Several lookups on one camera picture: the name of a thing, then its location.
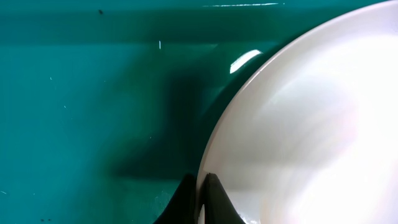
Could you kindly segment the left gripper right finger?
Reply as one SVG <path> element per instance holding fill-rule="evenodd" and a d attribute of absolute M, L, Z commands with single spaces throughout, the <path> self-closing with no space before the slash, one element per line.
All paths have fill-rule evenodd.
<path fill-rule="evenodd" d="M 216 174 L 207 174 L 203 183 L 205 224 L 245 224 Z"/>

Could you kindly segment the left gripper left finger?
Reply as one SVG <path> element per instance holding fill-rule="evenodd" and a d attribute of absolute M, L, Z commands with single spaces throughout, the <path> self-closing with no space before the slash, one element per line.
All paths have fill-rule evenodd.
<path fill-rule="evenodd" d="M 194 224 L 196 178 L 187 174 L 154 224 Z"/>

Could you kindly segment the white plate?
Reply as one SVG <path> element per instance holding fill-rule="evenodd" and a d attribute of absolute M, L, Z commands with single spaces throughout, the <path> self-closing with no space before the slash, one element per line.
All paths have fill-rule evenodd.
<path fill-rule="evenodd" d="M 203 154 L 246 223 L 397 222 L 397 2 L 334 18 L 238 91 Z"/>

